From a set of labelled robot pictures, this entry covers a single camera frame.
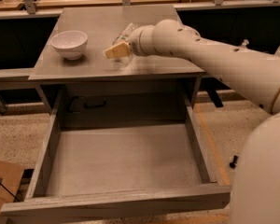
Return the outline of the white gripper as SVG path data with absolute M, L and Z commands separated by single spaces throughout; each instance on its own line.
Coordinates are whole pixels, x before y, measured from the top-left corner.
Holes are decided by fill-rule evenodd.
M 136 28 L 128 37 L 128 42 L 119 42 L 114 46 L 106 49 L 104 54 L 107 59 L 117 59 L 128 57 L 131 54 L 137 56 L 148 56 L 155 54 L 152 42 L 152 32 L 154 26 L 146 25 Z

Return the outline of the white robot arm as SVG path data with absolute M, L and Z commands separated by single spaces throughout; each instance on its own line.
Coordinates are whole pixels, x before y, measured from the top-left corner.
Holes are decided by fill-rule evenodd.
M 280 56 L 205 39 L 173 20 L 134 28 L 105 50 L 108 59 L 130 54 L 188 60 L 271 115 L 240 154 L 230 224 L 280 224 Z

